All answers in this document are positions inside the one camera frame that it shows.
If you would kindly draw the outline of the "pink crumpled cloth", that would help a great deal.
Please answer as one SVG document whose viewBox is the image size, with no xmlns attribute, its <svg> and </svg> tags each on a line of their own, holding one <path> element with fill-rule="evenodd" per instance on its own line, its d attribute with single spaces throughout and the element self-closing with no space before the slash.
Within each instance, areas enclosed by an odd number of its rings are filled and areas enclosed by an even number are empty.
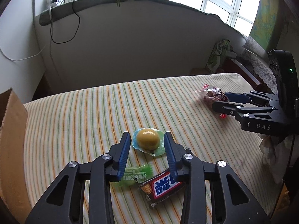
<svg viewBox="0 0 299 224">
<path fill-rule="evenodd" d="M 263 163 L 268 165 L 275 183 L 281 183 L 287 169 L 287 163 L 291 151 L 292 136 L 286 137 L 275 145 L 271 136 L 259 134 L 262 141 L 259 149 L 263 154 Z"/>
</svg>

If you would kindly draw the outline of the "dark snack bag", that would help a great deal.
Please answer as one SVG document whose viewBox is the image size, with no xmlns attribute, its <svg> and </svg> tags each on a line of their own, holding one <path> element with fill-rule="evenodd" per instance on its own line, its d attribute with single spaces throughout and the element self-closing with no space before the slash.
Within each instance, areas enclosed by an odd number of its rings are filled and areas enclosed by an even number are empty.
<svg viewBox="0 0 299 224">
<path fill-rule="evenodd" d="M 217 115 L 220 119 L 226 118 L 226 114 L 214 112 L 214 110 L 212 109 L 212 104 L 215 101 L 221 101 L 221 102 L 229 101 L 228 97 L 224 94 L 224 92 L 219 87 L 212 86 L 209 84 L 204 84 L 201 90 L 196 90 L 194 91 L 194 93 L 196 93 L 197 96 L 199 97 L 199 101 L 204 103 L 214 115 Z"/>
</svg>

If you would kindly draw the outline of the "brown cardboard box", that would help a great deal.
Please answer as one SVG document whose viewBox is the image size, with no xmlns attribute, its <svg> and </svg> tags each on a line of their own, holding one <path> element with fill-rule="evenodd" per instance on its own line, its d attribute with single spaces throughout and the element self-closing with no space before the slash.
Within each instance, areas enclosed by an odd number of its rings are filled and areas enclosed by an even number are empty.
<svg viewBox="0 0 299 224">
<path fill-rule="evenodd" d="M 31 211 L 24 173 L 27 116 L 12 88 L 1 94 L 1 200 L 18 223 Z"/>
</svg>

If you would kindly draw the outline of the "pale green candy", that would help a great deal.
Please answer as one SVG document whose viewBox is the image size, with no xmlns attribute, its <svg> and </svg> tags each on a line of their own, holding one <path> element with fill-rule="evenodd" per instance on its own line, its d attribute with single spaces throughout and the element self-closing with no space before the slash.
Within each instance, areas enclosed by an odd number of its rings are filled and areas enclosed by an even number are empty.
<svg viewBox="0 0 299 224">
<path fill-rule="evenodd" d="M 118 183 L 112 183 L 115 187 L 128 187 L 137 183 L 143 183 L 154 176 L 151 165 L 138 167 L 126 167 L 123 177 Z"/>
</svg>

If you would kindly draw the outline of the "landscape wall painting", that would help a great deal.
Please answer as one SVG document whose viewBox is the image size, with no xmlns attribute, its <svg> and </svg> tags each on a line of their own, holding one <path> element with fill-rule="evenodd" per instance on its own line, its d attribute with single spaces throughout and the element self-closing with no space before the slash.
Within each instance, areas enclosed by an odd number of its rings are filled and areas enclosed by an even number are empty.
<svg viewBox="0 0 299 224">
<path fill-rule="evenodd" d="M 253 27 L 244 48 L 260 57 L 275 49 L 285 20 L 284 0 L 259 0 Z"/>
</svg>

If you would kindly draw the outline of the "white lace cloth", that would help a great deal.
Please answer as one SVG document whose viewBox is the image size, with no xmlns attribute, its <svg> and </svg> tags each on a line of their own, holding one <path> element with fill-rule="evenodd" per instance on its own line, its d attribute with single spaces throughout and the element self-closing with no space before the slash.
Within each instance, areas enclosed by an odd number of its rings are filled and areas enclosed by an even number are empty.
<svg viewBox="0 0 299 224">
<path fill-rule="evenodd" d="M 259 77 L 274 94 L 277 94 L 275 76 L 263 59 L 246 49 L 242 52 L 241 59 L 244 66 L 254 76 Z"/>
</svg>

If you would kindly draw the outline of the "green patterned gift bag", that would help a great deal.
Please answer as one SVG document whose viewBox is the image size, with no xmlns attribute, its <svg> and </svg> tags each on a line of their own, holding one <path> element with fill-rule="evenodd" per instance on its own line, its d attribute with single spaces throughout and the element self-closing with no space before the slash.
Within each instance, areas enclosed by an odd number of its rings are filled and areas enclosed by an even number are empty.
<svg viewBox="0 0 299 224">
<path fill-rule="evenodd" d="M 228 39 L 222 39 L 214 44 L 205 69 L 210 73 L 215 73 L 227 58 L 235 59 L 236 56 L 237 53 L 233 51 L 231 42 Z"/>
</svg>

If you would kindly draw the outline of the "small Snickers bar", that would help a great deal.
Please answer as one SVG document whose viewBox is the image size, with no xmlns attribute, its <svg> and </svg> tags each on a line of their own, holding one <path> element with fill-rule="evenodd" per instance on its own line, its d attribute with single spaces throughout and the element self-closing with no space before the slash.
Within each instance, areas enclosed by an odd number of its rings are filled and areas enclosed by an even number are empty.
<svg viewBox="0 0 299 224">
<path fill-rule="evenodd" d="M 156 205 L 177 193 L 186 185 L 185 182 L 176 182 L 171 176 L 169 169 L 149 180 L 136 183 L 141 192 L 145 194 L 145 198 L 151 209 L 154 209 Z"/>
</svg>

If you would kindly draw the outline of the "striped tablecloth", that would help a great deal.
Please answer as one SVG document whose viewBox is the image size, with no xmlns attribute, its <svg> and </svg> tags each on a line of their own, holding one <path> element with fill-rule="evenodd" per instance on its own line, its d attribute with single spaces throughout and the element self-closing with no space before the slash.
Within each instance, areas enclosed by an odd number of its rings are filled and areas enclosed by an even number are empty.
<svg viewBox="0 0 299 224">
<path fill-rule="evenodd" d="M 70 91 L 24 105 L 24 175 L 30 202 L 26 223 L 63 223 L 70 212 L 54 202 L 37 203 L 71 161 L 94 161 L 142 128 L 171 132 L 176 143 L 205 162 L 225 161 L 266 214 L 279 194 L 259 148 L 261 138 L 243 131 L 233 117 L 220 118 L 200 100 L 204 85 L 247 93 L 250 84 L 235 73 L 182 76 L 116 83 Z"/>
</svg>

